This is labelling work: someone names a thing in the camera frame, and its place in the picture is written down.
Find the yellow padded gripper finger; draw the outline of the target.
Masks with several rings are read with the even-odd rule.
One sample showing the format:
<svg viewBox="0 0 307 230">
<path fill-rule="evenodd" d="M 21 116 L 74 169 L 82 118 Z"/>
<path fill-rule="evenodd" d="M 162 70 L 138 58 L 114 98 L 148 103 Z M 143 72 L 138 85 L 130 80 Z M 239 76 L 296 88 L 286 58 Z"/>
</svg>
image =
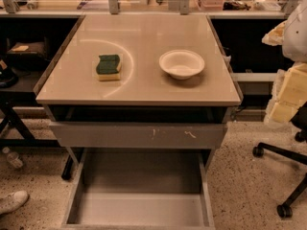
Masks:
<svg viewBox="0 0 307 230">
<path fill-rule="evenodd" d="M 285 21 L 279 23 L 276 27 L 263 36 L 262 42 L 270 46 L 282 45 L 284 42 L 285 25 Z"/>
<path fill-rule="evenodd" d="M 307 64 L 295 63 L 287 71 L 279 69 L 266 108 L 265 123 L 288 123 L 306 102 Z"/>
</svg>

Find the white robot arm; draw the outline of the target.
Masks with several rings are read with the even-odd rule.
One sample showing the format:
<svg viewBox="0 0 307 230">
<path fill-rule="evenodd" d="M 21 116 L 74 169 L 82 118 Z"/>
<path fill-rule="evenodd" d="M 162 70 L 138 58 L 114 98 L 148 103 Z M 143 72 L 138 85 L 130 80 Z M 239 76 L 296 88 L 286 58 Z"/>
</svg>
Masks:
<svg viewBox="0 0 307 230">
<path fill-rule="evenodd" d="M 298 0 L 288 19 L 265 34 L 262 42 L 281 45 L 283 56 L 294 62 L 287 71 L 277 71 L 266 108 L 264 123 L 280 127 L 307 103 L 307 0 Z"/>
</svg>

